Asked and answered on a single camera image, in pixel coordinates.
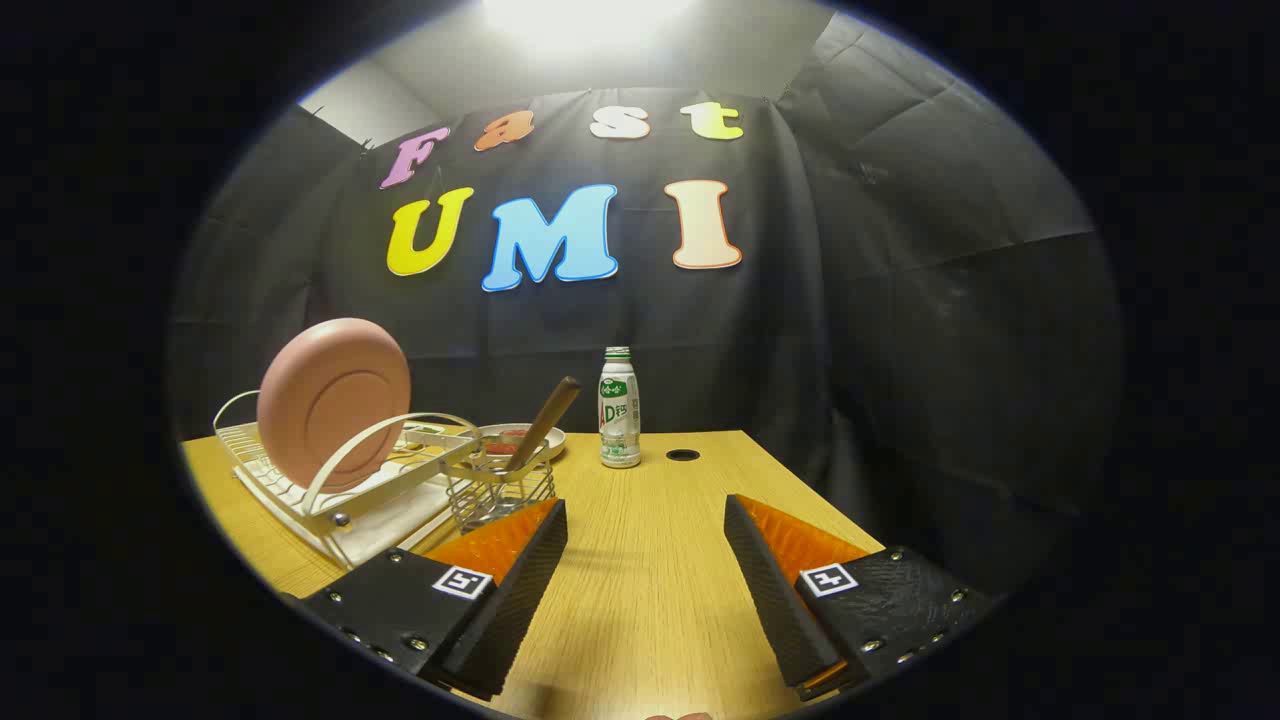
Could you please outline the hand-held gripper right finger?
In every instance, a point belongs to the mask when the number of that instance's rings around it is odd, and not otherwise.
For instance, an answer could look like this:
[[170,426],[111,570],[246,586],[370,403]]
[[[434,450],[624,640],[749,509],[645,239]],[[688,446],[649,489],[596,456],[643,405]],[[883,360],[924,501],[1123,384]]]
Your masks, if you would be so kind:
[[991,610],[988,594],[914,550],[864,550],[745,495],[724,502],[724,538],[800,700],[882,682]]

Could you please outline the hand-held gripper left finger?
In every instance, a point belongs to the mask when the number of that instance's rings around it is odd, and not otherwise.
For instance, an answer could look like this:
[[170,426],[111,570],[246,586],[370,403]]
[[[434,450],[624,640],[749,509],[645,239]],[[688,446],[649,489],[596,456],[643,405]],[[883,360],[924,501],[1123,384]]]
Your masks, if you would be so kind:
[[392,548],[298,601],[375,660],[447,691],[500,694],[568,541],[547,498],[420,555]]

